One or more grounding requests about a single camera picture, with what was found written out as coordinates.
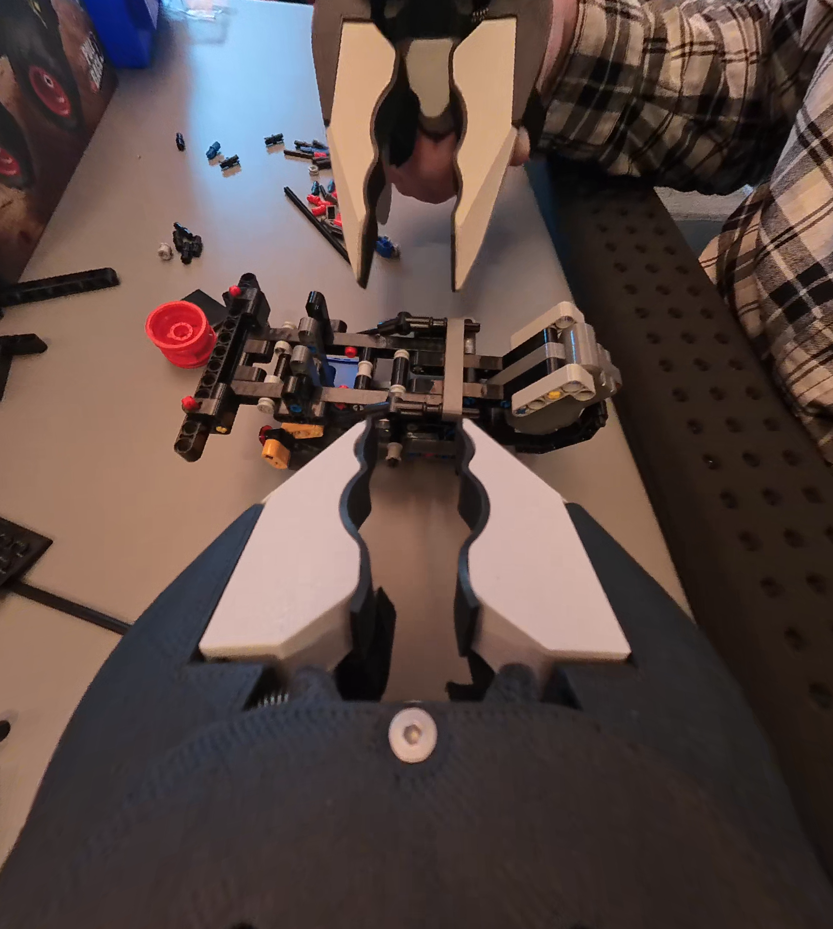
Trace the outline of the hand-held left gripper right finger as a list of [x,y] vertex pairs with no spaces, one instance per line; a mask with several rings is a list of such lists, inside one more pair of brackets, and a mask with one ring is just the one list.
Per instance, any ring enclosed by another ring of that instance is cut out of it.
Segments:
[[623,662],[631,646],[562,496],[475,424],[456,431],[456,642],[493,671]]

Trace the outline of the red wheel rim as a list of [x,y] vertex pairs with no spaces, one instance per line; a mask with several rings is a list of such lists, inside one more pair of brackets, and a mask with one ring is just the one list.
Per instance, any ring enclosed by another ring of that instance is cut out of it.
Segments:
[[149,341],[174,366],[203,367],[210,359],[216,333],[204,311],[190,300],[176,300],[155,308],[145,320]]

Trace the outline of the toy truck chassis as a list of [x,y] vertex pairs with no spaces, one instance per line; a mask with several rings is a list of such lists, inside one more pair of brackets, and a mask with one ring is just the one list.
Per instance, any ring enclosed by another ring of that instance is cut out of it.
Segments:
[[275,326],[250,273],[222,301],[215,344],[181,403],[174,450],[189,463],[247,407],[264,417],[262,456],[280,470],[310,463],[367,418],[390,466],[452,460],[462,421],[509,450],[548,453],[594,436],[622,386],[593,326],[568,301],[515,334],[501,356],[477,351],[480,324],[468,318],[400,312],[349,331],[320,292],[309,293],[297,323]]

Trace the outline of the person's plaid shirt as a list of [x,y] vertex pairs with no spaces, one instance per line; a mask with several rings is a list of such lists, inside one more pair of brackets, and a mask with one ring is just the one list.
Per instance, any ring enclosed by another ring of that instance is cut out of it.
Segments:
[[796,65],[790,132],[767,181],[701,258],[833,475],[833,2],[773,38],[773,63]]

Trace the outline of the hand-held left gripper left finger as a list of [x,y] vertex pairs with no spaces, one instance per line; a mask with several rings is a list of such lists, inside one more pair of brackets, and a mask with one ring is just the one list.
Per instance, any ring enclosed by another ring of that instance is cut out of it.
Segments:
[[361,528],[373,423],[353,425],[262,503],[199,644],[205,659],[339,664],[366,656],[376,595]]

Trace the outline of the person's right forearm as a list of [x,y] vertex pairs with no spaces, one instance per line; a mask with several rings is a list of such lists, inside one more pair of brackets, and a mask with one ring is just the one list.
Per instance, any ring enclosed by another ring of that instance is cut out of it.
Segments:
[[833,2],[554,2],[536,151],[680,192],[767,180]]

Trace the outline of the blue storage bin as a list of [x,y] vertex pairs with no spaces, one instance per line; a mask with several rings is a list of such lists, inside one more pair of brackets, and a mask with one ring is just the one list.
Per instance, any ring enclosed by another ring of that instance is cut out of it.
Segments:
[[161,1],[82,1],[110,63],[118,69],[151,66]]

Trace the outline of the pile of small building pieces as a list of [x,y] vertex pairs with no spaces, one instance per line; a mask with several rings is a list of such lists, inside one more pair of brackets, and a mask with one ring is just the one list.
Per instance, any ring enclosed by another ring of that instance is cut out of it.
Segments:
[[284,187],[290,187],[302,200],[327,208],[328,218],[333,220],[336,225],[341,226],[345,238],[344,222],[338,202],[337,182],[332,176],[332,157],[329,143],[324,139],[315,137],[309,140],[296,138],[293,140],[292,145],[288,145],[287,142],[284,133],[281,132],[265,134],[263,137],[267,153],[280,152],[285,159],[297,161],[306,166],[309,175],[309,189],[305,193],[300,193],[290,185]]

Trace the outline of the black flat square panel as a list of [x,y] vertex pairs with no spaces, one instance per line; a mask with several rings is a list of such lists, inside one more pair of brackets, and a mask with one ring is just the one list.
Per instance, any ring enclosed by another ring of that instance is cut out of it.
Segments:
[[190,292],[187,296],[181,297],[180,300],[200,308],[209,325],[213,328],[219,326],[228,314],[228,309],[224,302],[213,298],[213,296],[210,296],[201,289]]

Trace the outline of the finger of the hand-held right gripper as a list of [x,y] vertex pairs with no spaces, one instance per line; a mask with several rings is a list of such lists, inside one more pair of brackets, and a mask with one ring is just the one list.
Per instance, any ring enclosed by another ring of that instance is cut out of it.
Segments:
[[372,21],[344,21],[329,144],[345,248],[353,276],[362,288],[369,281],[378,207],[387,189],[376,117],[396,71],[394,46]]
[[462,110],[455,156],[453,289],[467,282],[514,149],[515,17],[483,20],[454,49],[452,85]]

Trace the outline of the monster truck toy box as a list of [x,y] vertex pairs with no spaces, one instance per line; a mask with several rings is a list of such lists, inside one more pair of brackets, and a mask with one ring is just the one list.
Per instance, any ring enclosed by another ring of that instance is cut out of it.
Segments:
[[24,272],[116,87],[82,2],[0,1],[0,283]]

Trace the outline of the grey desk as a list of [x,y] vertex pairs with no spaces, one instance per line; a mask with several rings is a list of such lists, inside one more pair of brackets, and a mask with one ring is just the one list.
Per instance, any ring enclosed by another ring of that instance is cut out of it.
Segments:
[[[395,311],[476,319],[478,348],[510,336],[571,295],[524,171],[507,172],[466,288],[450,286],[450,206],[394,193],[387,234],[398,262],[378,260],[360,288],[338,254],[288,203],[306,168],[265,134],[324,139],[310,8],[230,2],[214,20],[161,21],[154,64],[119,87],[26,269],[40,278],[110,267],[121,285],[7,310],[0,332],[38,334],[44,354],[18,358],[0,403],[0,516],[53,544],[29,572],[42,589],[135,621],[249,505],[284,478],[262,461],[263,418],[185,463],[173,445],[180,400],[199,372],[177,369],[147,339],[147,316],[195,289],[218,298],[256,273],[275,322],[297,321],[309,291],[361,330]],[[176,133],[187,149],[176,148]],[[221,143],[210,163],[207,148]],[[241,166],[223,173],[232,155]],[[201,234],[189,267],[156,256],[174,221]],[[594,439],[525,457],[567,501],[608,530],[690,612],[616,412]],[[453,600],[467,527],[454,469],[419,460],[374,474],[363,527],[376,586],[397,609],[387,699],[441,699],[467,680]],[[51,755],[117,635],[20,597],[0,598],[0,868]]]

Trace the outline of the long black axle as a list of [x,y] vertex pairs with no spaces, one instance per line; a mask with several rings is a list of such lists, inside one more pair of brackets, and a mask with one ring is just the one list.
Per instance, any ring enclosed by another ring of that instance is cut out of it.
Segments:
[[311,204],[302,200],[290,187],[284,187],[283,193],[288,202],[292,203],[306,221],[313,226],[317,233],[323,237],[341,258],[350,263],[348,250],[345,245],[344,233],[341,226],[328,218],[328,209],[321,205]]

